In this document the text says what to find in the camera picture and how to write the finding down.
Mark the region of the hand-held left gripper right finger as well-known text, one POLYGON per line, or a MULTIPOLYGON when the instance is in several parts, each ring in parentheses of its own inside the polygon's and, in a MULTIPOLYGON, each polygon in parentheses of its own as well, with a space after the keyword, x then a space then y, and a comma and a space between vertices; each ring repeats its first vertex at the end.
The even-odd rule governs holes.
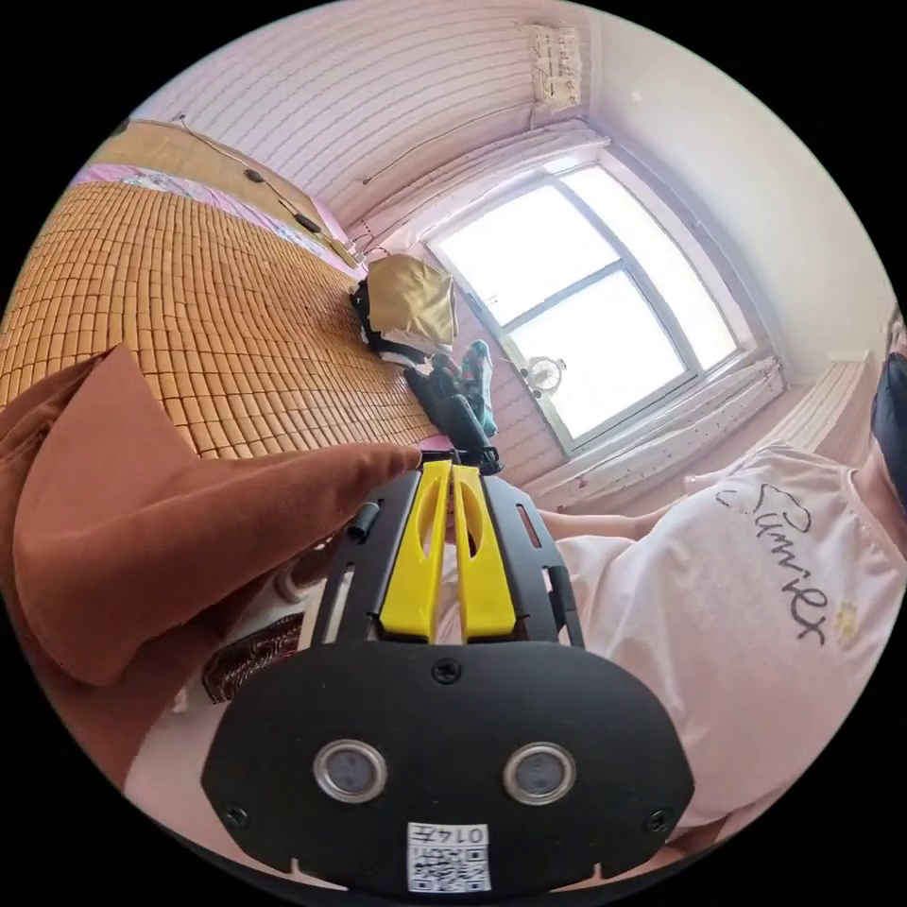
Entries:
POLYGON ((515 609, 483 476, 475 467, 453 466, 453 514, 463 641, 508 638, 515 609))

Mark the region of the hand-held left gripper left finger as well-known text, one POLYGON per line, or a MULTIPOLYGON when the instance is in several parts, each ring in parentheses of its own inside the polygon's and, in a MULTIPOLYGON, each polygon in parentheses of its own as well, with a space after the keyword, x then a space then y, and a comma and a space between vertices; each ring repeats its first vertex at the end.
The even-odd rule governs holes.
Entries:
POLYGON ((420 472, 381 606, 387 636, 435 638, 452 467, 449 459, 435 460, 420 472))

